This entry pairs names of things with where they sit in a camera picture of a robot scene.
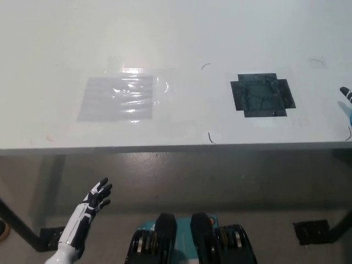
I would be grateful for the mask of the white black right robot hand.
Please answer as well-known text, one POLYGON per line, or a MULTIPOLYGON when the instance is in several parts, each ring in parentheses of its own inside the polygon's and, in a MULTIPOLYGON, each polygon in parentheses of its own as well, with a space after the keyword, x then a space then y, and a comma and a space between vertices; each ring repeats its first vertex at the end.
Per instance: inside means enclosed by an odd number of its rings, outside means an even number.
POLYGON ((339 89, 339 91, 347 98, 347 100, 352 103, 352 91, 351 89, 343 86, 339 89))

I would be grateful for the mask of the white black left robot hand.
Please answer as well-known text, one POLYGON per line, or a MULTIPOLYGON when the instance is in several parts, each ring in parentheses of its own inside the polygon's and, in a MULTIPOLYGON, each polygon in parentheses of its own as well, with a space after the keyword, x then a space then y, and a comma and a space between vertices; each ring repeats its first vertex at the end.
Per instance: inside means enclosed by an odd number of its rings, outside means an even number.
POLYGON ((88 192, 69 218, 59 243, 67 244, 76 251, 84 247, 92 221, 97 213, 111 202, 108 199, 111 188, 112 184, 108 184, 108 178, 104 178, 88 192))

